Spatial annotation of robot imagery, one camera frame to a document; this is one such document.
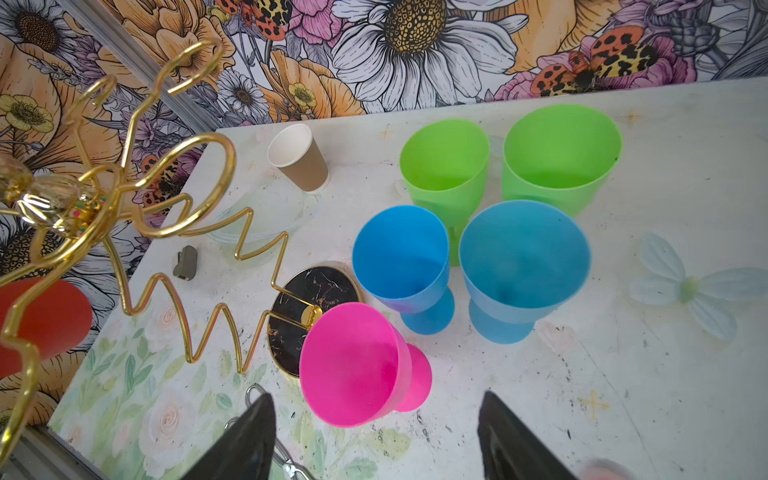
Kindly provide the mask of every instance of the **gold metal ornament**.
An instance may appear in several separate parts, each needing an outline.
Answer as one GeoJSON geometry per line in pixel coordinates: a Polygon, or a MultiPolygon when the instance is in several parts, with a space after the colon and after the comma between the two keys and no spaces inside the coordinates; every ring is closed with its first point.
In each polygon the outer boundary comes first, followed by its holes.
{"type": "Polygon", "coordinates": [[[117,78],[108,75],[95,82],[73,105],[72,114],[68,117],[65,126],[75,126],[74,139],[78,154],[82,160],[86,172],[77,180],[63,174],[49,174],[33,177],[32,173],[20,161],[8,156],[0,156],[0,200],[6,204],[13,204],[14,209],[0,209],[0,214],[11,214],[20,217],[23,221],[35,228],[32,238],[29,256],[30,262],[4,276],[0,276],[0,286],[18,280],[37,269],[46,269],[50,272],[44,275],[29,290],[20,295],[5,317],[2,331],[0,332],[0,345],[16,350],[22,357],[22,386],[20,395],[8,419],[8,424],[0,438],[0,465],[5,463],[11,450],[15,446],[22,430],[26,425],[32,396],[37,389],[38,371],[40,367],[40,351],[38,347],[26,339],[18,337],[18,331],[24,312],[30,303],[40,296],[47,288],[56,282],[64,273],[85,257],[88,251],[97,243],[103,243],[116,273],[118,288],[121,295],[121,307],[126,315],[137,315],[144,311],[149,303],[151,294],[158,283],[162,283],[168,295],[173,301],[176,314],[181,324],[184,341],[184,352],[189,363],[195,363],[205,350],[210,338],[211,330],[216,323],[219,313],[223,313],[227,319],[232,340],[234,343],[235,357],[237,359],[237,372],[243,374],[253,358],[255,346],[263,328],[264,320],[268,315],[282,321],[309,329],[323,314],[319,306],[307,302],[292,294],[283,287],[277,285],[277,274],[288,242],[288,233],[282,232],[274,240],[264,247],[243,253],[242,248],[247,232],[253,220],[253,209],[245,207],[238,213],[225,220],[216,222],[208,227],[192,228],[203,219],[210,210],[215,207],[224,192],[230,185],[235,168],[235,149],[232,142],[222,134],[206,133],[198,134],[181,141],[171,149],[160,161],[158,161],[139,181],[129,181],[126,165],[131,159],[134,147],[134,137],[137,124],[141,116],[159,98],[166,78],[188,58],[205,48],[213,48],[214,56],[204,65],[199,72],[192,77],[176,84],[167,90],[168,94],[179,94],[186,91],[192,85],[212,72],[221,59],[223,50],[220,41],[199,41],[182,51],[176,58],[170,60],[162,69],[154,82],[154,86],[146,99],[138,106],[131,116],[125,138],[125,145],[121,158],[116,164],[103,164],[93,167],[85,144],[80,135],[80,129],[85,123],[82,111],[89,101],[97,107],[101,106],[109,94],[117,85],[117,78]],[[190,211],[193,205],[189,194],[179,194],[151,207],[132,206],[128,211],[121,211],[121,199],[127,192],[141,189],[150,184],[156,177],[163,173],[165,167],[180,155],[200,144],[214,142],[224,149],[224,166],[222,174],[213,190],[203,200],[200,206],[190,211]],[[102,172],[111,172],[113,181],[109,187],[102,187],[97,176],[102,172]],[[184,203],[179,220],[168,227],[153,228],[144,222],[144,215],[171,207],[174,204],[184,203]],[[306,324],[287,319],[271,310],[265,310],[261,314],[256,334],[253,337],[247,356],[243,361],[243,352],[240,348],[240,338],[237,335],[237,326],[232,313],[225,303],[219,303],[210,314],[208,324],[196,349],[192,347],[190,328],[187,315],[173,283],[165,273],[155,273],[147,282],[135,306],[132,306],[131,292],[128,288],[127,275],[124,272],[117,249],[110,238],[112,227],[119,220],[132,219],[136,229],[144,236],[158,239],[178,235],[180,237],[194,237],[209,233],[230,223],[245,217],[245,225],[237,241],[234,256],[237,260],[247,260],[266,252],[268,249],[281,243],[280,254],[277,257],[275,269],[272,273],[270,285],[275,290],[307,305],[309,312],[306,324]],[[63,242],[60,247],[48,255],[42,254],[43,242],[48,232],[55,232],[63,242]]]}

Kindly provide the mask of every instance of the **metal scissors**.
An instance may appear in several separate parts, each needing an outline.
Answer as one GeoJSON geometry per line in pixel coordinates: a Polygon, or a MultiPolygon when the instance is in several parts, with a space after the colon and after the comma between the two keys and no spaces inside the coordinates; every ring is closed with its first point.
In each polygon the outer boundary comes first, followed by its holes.
{"type": "MultiPolygon", "coordinates": [[[[245,391],[245,405],[246,407],[250,407],[253,403],[250,399],[250,392],[251,390],[258,391],[259,394],[263,395],[266,393],[266,390],[259,385],[258,383],[254,383],[250,387],[248,387],[248,390],[245,391]]],[[[227,423],[224,425],[224,429],[228,429],[237,421],[238,417],[234,417],[232,419],[229,419],[227,423]]],[[[293,459],[290,458],[290,453],[288,453],[288,450],[286,449],[285,445],[280,441],[280,439],[275,438],[275,449],[272,452],[272,461],[276,462],[280,467],[285,471],[285,473],[288,474],[288,478],[291,478],[292,480],[315,480],[315,478],[310,474],[306,468],[304,468],[301,465],[298,465],[296,463],[293,463],[293,459]]]]}

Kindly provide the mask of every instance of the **table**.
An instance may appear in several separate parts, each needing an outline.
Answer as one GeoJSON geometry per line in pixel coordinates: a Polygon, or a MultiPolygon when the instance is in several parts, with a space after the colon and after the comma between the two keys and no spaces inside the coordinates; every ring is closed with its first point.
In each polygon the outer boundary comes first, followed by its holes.
{"type": "MultiPolygon", "coordinates": [[[[203,358],[186,364],[178,325],[166,311],[170,302],[158,291],[140,316],[112,313],[51,426],[110,478],[178,478],[244,410],[246,387],[260,382],[274,396],[278,437],[317,478],[481,478],[477,415],[483,392],[492,389],[575,471],[600,457],[638,478],[762,478],[764,300],[734,310],[736,338],[725,343],[679,303],[645,306],[628,296],[627,285],[647,274],[634,253],[648,231],[673,246],[688,275],[768,267],[767,89],[768,78],[757,78],[310,121],[332,177],[318,214],[288,244],[281,284],[309,266],[349,265],[362,225],[384,208],[409,203],[398,157],[420,127],[468,118],[491,136],[495,155],[483,208],[501,201],[500,142],[521,116],[556,103],[605,111],[625,146],[578,217],[594,253],[588,283],[548,324],[511,346],[473,330],[459,268],[450,280],[454,319],[434,336],[410,332],[397,313],[368,297],[427,355],[434,383],[417,411],[350,430],[311,413],[298,381],[273,364],[265,340],[249,372],[238,376],[223,322],[203,358]]],[[[210,218],[269,167],[266,145],[285,126],[220,130],[237,147],[237,172],[210,218]]],[[[557,136],[553,131],[552,141],[557,136]]],[[[205,150],[184,191],[198,200],[209,191],[221,151],[205,150]]],[[[187,244],[199,252],[197,276],[175,284],[194,342],[214,305],[225,301],[247,348],[259,314],[276,296],[269,288],[274,257],[236,263],[205,236],[158,240],[131,280],[134,296],[152,273],[169,273],[187,244]]]]}

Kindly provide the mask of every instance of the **green cup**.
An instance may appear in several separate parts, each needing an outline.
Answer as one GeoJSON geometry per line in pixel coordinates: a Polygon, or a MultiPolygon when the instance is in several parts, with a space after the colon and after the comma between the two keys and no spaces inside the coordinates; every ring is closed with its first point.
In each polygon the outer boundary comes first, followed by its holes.
{"type": "Polygon", "coordinates": [[[621,132],[603,112],[552,105],[525,115],[504,142],[504,200],[536,200],[577,216],[611,174],[621,132]]]}
{"type": "Polygon", "coordinates": [[[458,241],[485,192],[488,135],[467,120],[445,120],[417,131],[402,148],[400,172],[415,205],[443,222],[458,265],[458,241]]]}

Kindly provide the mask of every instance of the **gold metal wire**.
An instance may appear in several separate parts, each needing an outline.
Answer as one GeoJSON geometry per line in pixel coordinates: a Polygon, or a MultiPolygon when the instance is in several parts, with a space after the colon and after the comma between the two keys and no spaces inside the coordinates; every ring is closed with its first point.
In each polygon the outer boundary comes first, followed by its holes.
{"type": "MultiPolygon", "coordinates": [[[[49,255],[41,255],[43,242],[48,230],[35,227],[35,235],[32,238],[30,248],[31,261],[12,272],[0,276],[0,286],[6,285],[14,280],[18,280],[37,269],[52,269],[47,275],[43,276],[37,283],[20,295],[8,313],[5,316],[5,323],[3,324],[2,331],[0,331],[0,345],[3,345],[9,349],[16,350],[22,358],[22,385],[19,389],[19,397],[14,405],[8,424],[0,437],[0,465],[5,463],[5,460],[10,456],[11,450],[19,440],[23,428],[26,424],[28,415],[30,413],[30,406],[32,396],[35,394],[38,385],[38,371],[40,369],[40,351],[38,347],[29,342],[26,339],[18,337],[19,327],[24,316],[24,312],[27,307],[47,288],[53,285],[62,275],[69,271],[76,263],[82,260],[88,251],[97,243],[103,243],[108,252],[109,259],[112,263],[114,271],[116,273],[118,288],[120,290],[121,308],[126,315],[136,315],[144,311],[147,308],[151,294],[154,292],[158,283],[162,283],[171,301],[174,304],[176,314],[179,317],[182,330],[182,340],[184,341],[184,354],[189,363],[196,362],[202,355],[205,347],[210,338],[211,331],[218,319],[219,313],[223,313],[227,319],[227,325],[229,326],[230,333],[232,334],[232,340],[234,344],[235,356],[237,358],[237,372],[243,374],[247,371],[250,365],[253,354],[256,351],[257,340],[260,337],[261,330],[263,328],[264,321],[267,316],[271,315],[284,322],[291,323],[295,326],[309,329],[309,326],[305,326],[302,323],[298,323],[294,320],[288,319],[275,313],[271,310],[264,310],[259,319],[257,325],[256,334],[253,337],[253,341],[248,349],[247,356],[243,360],[243,351],[240,346],[240,337],[237,335],[237,325],[232,317],[229,307],[224,303],[219,303],[214,307],[214,311],[210,314],[208,324],[203,332],[202,339],[197,345],[197,348],[192,347],[192,339],[190,335],[189,323],[187,321],[187,315],[184,312],[184,306],[181,303],[178,292],[174,288],[173,283],[170,281],[170,277],[165,273],[155,273],[144,286],[144,290],[139,296],[138,302],[135,306],[131,305],[131,291],[128,287],[128,279],[125,271],[122,267],[120,256],[109,236],[112,227],[119,220],[126,220],[131,218],[134,221],[134,225],[137,230],[150,238],[165,238],[173,235],[179,235],[181,237],[194,237],[196,235],[202,235],[205,233],[218,230],[242,217],[245,217],[245,225],[240,233],[240,238],[237,241],[237,247],[235,248],[234,256],[237,260],[247,260],[260,255],[270,248],[276,246],[282,241],[280,246],[280,254],[277,257],[274,271],[272,272],[272,278],[270,279],[270,285],[278,292],[285,293],[286,295],[304,303],[308,307],[312,307],[312,315],[310,317],[310,326],[314,320],[322,315],[323,311],[319,306],[307,302],[298,296],[292,294],[285,288],[277,285],[277,275],[280,271],[280,265],[283,262],[283,257],[286,251],[286,245],[288,243],[288,233],[282,232],[274,240],[267,245],[261,247],[258,250],[249,253],[243,253],[243,245],[247,237],[247,232],[250,229],[251,222],[253,220],[253,209],[250,207],[243,208],[240,212],[216,222],[208,227],[199,227],[192,229],[199,220],[203,219],[212,208],[214,208],[224,192],[227,191],[229,184],[234,175],[235,168],[235,149],[232,142],[222,134],[218,133],[206,133],[198,134],[193,137],[180,142],[171,151],[169,151],[159,162],[157,162],[144,176],[143,179],[131,182],[127,179],[126,165],[131,158],[134,147],[134,139],[136,129],[141,116],[152,105],[160,99],[161,92],[163,90],[163,84],[179,65],[188,61],[191,55],[207,49],[213,49],[213,57],[205,64],[196,74],[187,80],[182,81],[180,84],[173,86],[167,90],[168,94],[179,94],[186,91],[192,85],[198,83],[205,76],[209,75],[212,70],[219,64],[221,56],[223,54],[222,45],[219,40],[206,40],[199,41],[194,45],[184,49],[176,58],[170,60],[161,69],[160,74],[157,76],[152,87],[151,92],[147,95],[144,101],[138,106],[136,111],[131,115],[131,120],[128,124],[128,129],[125,138],[124,148],[121,154],[121,159],[115,164],[106,164],[93,167],[89,156],[87,147],[84,144],[80,135],[82,125],[85,123],[82,112],[87,106],[88,102],[92,102],[97,107],[101,106],[108,98],[109,94],[114,90],[117,85],[117,78],[113,75],[108,75],[96,83],[94,83],[88,90],[75,101],[72,109],[72,116],[65,120],[65,125],[75,125],[74,140],[80,155],[81,161],[86,168],[86,172],[82,174],[78,180],[80,182],[88,182],[92,187],[101,190],[101,185],[97,179],[97,175],[109,171],[113,174],[113,182],[111,188],[105,191],[106,201],[102,205],[98,214],[93,221],[88,225],[85,232],[78,238],[71,239],[66,238],[62,244],[49,255]],[[224,149],[224,166],[222,174],[214,186],[213,190],[203,200],[200,206],[192,210],[193,199],[189,194],[179,194],[176,197],[168,199],[166,201],[155,204],[151,207],[132,207],[127,212],[121,212],[121,198],[123,194],[136,191],[150,184],[156,177],[163,173],[163,169],[173,162],[180,155],[189,151],[200,144],[206,143],[218,143],[224,149]],[[144,222],[144,216],[152,212],[157,212],[175,204],[184,202],[181,209],[179,219],[173,225],[169,227],[153,228],[144,222]]],[[[17,210],[0,209],[0,214],[20,215],[17,210]]]]}

